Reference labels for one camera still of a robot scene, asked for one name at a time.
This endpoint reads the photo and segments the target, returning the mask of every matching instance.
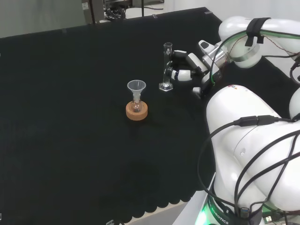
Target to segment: white wall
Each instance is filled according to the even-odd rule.
[[[0,0],[0,38],[84,24],[81,0]]]
[[[300,0],[165,0],[165,12],[188,8],[206,7],[218,18],[241,15],[248,18],[271,17],[300,21]],[[265,38],[261,45],[263,55],[287,55]],[[276,67],[289,76],[292,59],[268,58]],[[300,68],[294,70],[294,76],[300,75]]]

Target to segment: black table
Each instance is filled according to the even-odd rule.
[[[163,44],[196,52],[219,41],[208,9],[0,40],[0,213],[3,225],[124,222],[199,189],[205,106],[190,87],[162,93]],[[145,121],[129,121],[127,83],[144,80]],[[282,117],[296,86],[267,60],[234,64],[212,90],[241,84]],[[213,174],[206,151],[201,174]]]

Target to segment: velcro strap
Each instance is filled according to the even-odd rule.
[[[260,35],[260,31],[264,22],[266,22],[268,19],[270,19],[270,17],[255,18],[251,20],[246,30],[248,39],[246,41],[245,46],[251,47],[253,45],[254,37],[257,37],[257,43],[263,44],[263,36]]]

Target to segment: cylinder base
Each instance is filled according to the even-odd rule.
[[[130,103],[131,102],[129,102],[126,106],[126,115],[129,119],[134,120],[134,121],[139,121],[139,120],[143,120],[147,117],[148,106],[146,103],[142,102],[144,107],[140,112],[133,112],[130,108]]]

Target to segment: green light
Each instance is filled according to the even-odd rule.
[[[199,213],[197,220],[195,222],[195,225],[205,225],[206,224],[206,214],[205,214],[205,208]]]

